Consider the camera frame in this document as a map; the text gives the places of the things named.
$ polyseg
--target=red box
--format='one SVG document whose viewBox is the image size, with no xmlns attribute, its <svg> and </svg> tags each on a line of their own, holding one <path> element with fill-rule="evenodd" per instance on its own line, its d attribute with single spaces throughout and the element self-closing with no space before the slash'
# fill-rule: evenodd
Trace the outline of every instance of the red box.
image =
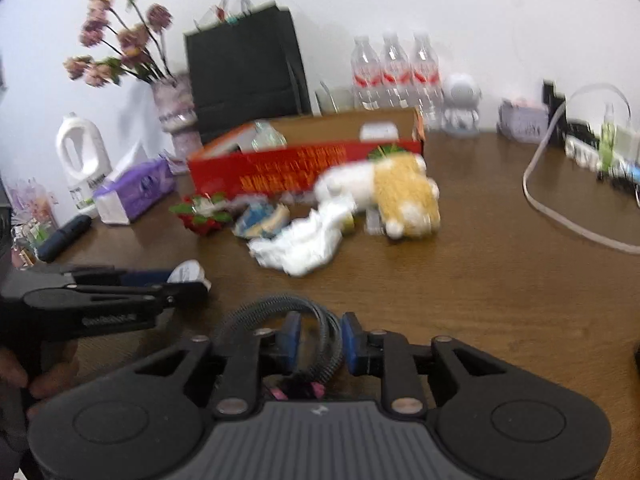
<svg viewBox="0 0 640 480">
<path fill-rule="evenodd" d="M 362 160 L 390 145 L 422 154 L 424 142 L 422 120 L 413 108 L 283 118 L 270 123 L 287 139 L 286 148 L 252 152 L 255 128 L 249 123 L 190 156 L 196 192 L 221 191 L 232 198 L 245 193 L 306 191 L 331 166 Z M 360 141 L 363 126 L 384 128 L 388 123 L 398 130 L 399 140 Z"/>
</svg>

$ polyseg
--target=water bottle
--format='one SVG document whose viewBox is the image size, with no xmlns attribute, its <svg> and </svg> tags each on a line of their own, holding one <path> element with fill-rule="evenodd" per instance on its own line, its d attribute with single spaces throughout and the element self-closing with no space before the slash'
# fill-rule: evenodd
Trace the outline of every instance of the water bottle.
<svg viewBox="0 0 640 480">
<path fill-rule="evenodd" d="M 426 34 L 414 34 L 415 48 L 412 60 L 416 104 L 425 126 L 442 126 L 442 88 L 438 56 Z"/>
<path fill-rule="evenodd" d="M 412 105 L 411 64 L 400 46 L 397 34 L 385 34 L 384 40 L 382 81 L 386 90 L 386 101 L 392 108 L 408 108 Z"/>
<path fill-rule="evenodd" d="M 351 56 L 354 104 L 356 108 L 377 110 L 380 108 L 382 89 L 380 60 L 369 44 L 367 36 L 358 36 L 355 43 L 356 48 Z"/>
</svg>

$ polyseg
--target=white cable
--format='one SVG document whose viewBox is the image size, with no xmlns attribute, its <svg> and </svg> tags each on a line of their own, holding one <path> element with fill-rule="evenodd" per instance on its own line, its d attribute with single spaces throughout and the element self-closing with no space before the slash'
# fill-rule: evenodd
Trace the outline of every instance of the white cable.
<svg viewBox="0 0 640 480">
<path fill-rule="evenodd" d="M 524 174 L 522 175 L 522 190 L 524 191 L 524 196 L 526 197 L 527 201 L 535 209 L 540 211 L 542 214 L 547 215 L 549 218 L 552 218 L 556 222 L 561 223 L 563 226 L 571 229 L 571 231 L 573 231 L 574 233 L 578 233 L 579 235 L 584 236 L 585 238 L 588 238 L 589 240 L 591 240 L 593 242 L 596 242 L 598 244 L 602 244 L 602 245 L 610 247 L 612 249 L 616 249 L 616 250 L 622 251 L 623 253 L 640 254 L 640 246 L 625 244 L 623 242 L 619 242 L 617 240 L 613 240 L 612 238 L 607 238 L 606 236 L 602 236 L 602 235 L 593 233 L 593 232 L 589 231 L 588 229 L 585 229 L 584 227 L 579 226 L 577 223 L 572 222 L 568 218 L 562 216 L 560 213 L 558 213 L 558 212 L 554 211 L 553 209 L 545 206 L 544 204 L 541 204 L 540 202 L 538 202 L 535 198 L 533 198 L 530 195 L 529 190 L 527 189 L 527 180 L 529 179 L 531 173 L 533 173 L 533 170 L 536 169 L 538 161 L 540 160 L 540 157 L 542 156 L 542 153 L 545 151 L 546 146 L 549 144 L 549 139 L 551 138 L 551 135 L 553 134 L 554 128 L 556 127 L 556 124 L 558 124 L 558 121 L 560 120 L 560 116 L 562 115 L 562 112 L 564 112 L 566 106 L 571 101 L 573 101 L 576 97 L 578 97 L 578 96 L 580 96 L 582 94 L 586 94 L 586 93 L 592 92 L 594 90 L 610 90 L 610 91 L 614 92 L 615 94 L 619 95 L 620 98 L 622 98 L 622 100 L 626 104 L 626 108 L 628 109 L 628 112 L 629 112 L 629 121 L 630 121 L 630 119 L 631 119 L 631 106 L 629 104 L 628 99 L 625 97 L 625 95 L 617 87 L 615 87 L 615 86 L 613 86 L 611 84 L 608 84 L 608 83 L 594 83 L 594 84 L 583 86 L 582 88 L 578 89 L 577 91 L 574 92 L 573 95 L 571 95 L 571 97 L 569 97 L 567 99 L 566 102 L 564 102 L 564 103 L 562 103 L 562 105 L 560 105 L 560 107 L 558 108 L 558 110 L 554 114 L 553 118 L 551 119 L 551 122 L 549 123 L 549 128 L 546 131 L 545 137 L 542 139 L 542 141 L 540 141 L 540 145 L 538 146 L 538 148 L 536 150 L 536 153 L 533 155 L 533 158 L 531 159 L 531 162 L 529 163 L 529 165 L 527 166 L 527 169 L 524 171 Z"/>
</svg>

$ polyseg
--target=red label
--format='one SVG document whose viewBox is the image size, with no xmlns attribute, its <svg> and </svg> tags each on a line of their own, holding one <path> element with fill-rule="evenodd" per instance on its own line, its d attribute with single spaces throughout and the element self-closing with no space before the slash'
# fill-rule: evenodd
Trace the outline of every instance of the red label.
<svg viewBox="0 0 640 480">
<path fill-rule="evenodd" d="M 366 88 L 368 86 L 378 86 L 380 83 L 382 83 L 381 76 L 374 77 L 371 79 L 371 81 L 367 81 L 363 77 L 354 74 L 353 80 L 356 83 L 356 86 L 359 86 L 360 88 Z"/>
<path fill-rule="evenodd" d="M 385 80 L 389 83 L 406 85 L 411 82 L 411 72 L 404 72 L 397 79 L 388 72 L 385 72 Z"/>
<path fill-rule="evenodd" d="M 425 77 L 423 74 L 416 70 L 414 72 L 414 77 L 418 83 L 422 84 L 428 83 L 430 85 L 437 85 L 440 82 L 440 73 L 438 72 L 434 72 L 429 77 Z"/>
</svg>

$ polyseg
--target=pink flower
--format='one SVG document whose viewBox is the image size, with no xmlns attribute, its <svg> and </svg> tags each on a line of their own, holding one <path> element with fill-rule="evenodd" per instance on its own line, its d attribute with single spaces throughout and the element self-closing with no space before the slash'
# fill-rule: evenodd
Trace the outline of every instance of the pink flower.
<svg viewBox="0 0 640 480">
<path fill-rule="evenodd" d="M 84 75 L 84 81 L 89 86 L 104 86 L 109 82 L 111 78 L 111 68 L 109 65 L 89 63 L 86 74 Z"/>
<path fill-rule="evenodd" d="M 151 62 L 151 57 L 140 48 L 134 46 L 124 49 L 124 56 L 122 56 L 121 61 L 124 66 L 135 68 L 137 64 Z"/>
<path fill-rule="evenodd" d="M 164 28 L 168 28 L 171 25 L 171 18 L 172 16 L 167 8 L 159 4 L 153 4 L 146 12 L 149 27 L 154 32 L 160 32 Z"/>
<path fill-rule="evenodd" d="M 66 68 L 66 71 L 69 74 L 69 79 L 76 80 L 82 77 L 82 74 L 84 74 L 84 71 L 87 69 L 89 62 L 91 61 L 92 58 L 90 56 L 70 57 L 62 65 Z"/>
<path fill-rule="evenodd" d="M 111 0 L 89 0 L 89 10 L 109 10 L 111 9 Z"/>
<path fill-rule="evenodd" d="M 131 28 L 124 28 L 118 33 L 118 42 L 123 49 L 144 48 L 148 41 L 149 33 L 142 23 Z"/>
<path fill-rule="evenodd" d="M 97 30 L 98 28 L 103 28 L 109 25 L 109 19 L 107 18 L 107 11 L 98 10 L 98 9 L 89 10 L 86 16 L 85 23 L 88 25 L 88 27 L 86 28 L 90 28 L 93 30 Z"/>
<path fill-rule="evenodd" d="M 82 46 L 95 46 L 104 39 L 104 32 L 101 28 L 83 28 L 79 39 Z"/>
</svg>

